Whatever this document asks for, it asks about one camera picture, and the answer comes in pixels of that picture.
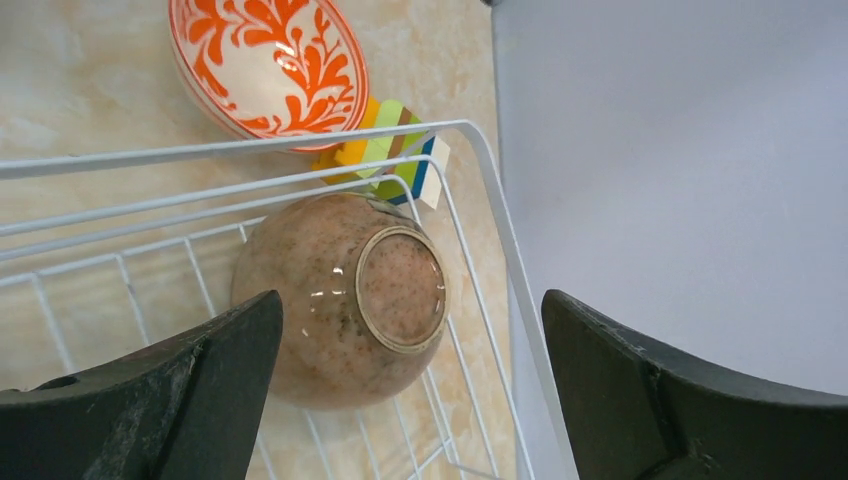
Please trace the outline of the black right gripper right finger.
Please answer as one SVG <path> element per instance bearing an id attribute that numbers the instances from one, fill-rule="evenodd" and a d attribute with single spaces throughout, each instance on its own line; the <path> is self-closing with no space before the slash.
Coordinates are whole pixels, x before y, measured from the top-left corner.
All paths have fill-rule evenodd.
<path id="1" fill-rule="evenodd" d="M 559 290 L 541 319 L 583 479 L 843 479 L 847 399 L 747 375 Z"/>

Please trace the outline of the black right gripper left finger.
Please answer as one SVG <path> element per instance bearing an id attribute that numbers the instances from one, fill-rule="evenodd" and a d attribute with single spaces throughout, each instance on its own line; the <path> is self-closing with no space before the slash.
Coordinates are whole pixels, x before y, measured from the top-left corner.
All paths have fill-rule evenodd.
<path id="1" fill-rule="evenodd" d="M 111 362 L 1 394 L 5 479 L 242 479 L 284 326 L 263 292 Z"/>

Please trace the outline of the brown speckled bowl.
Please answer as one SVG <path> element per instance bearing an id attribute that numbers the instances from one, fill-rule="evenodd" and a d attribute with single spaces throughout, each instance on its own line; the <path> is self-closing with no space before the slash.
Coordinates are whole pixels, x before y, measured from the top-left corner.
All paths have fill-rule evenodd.
<path id="1" fill-rule="evenodd" d="M 315 410 L 369 406 L 410 386 L 439 348 L 450 300 L 423 229 L 353 192 L 295 201 L 251 231 L 230 297 L 267 290 L 284 316 L 271 391 Z"/>

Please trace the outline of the orange patterned bowl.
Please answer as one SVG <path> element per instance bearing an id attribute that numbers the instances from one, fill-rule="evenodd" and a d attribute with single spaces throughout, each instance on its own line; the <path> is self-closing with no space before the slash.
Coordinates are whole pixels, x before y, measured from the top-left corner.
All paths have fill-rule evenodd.
<path id="1" fill-rule="evenodd" d="M 169 0 L 174 63 L 195 105 L 245 139 L 358 128 L 370 85 L 332 1 Z"/>

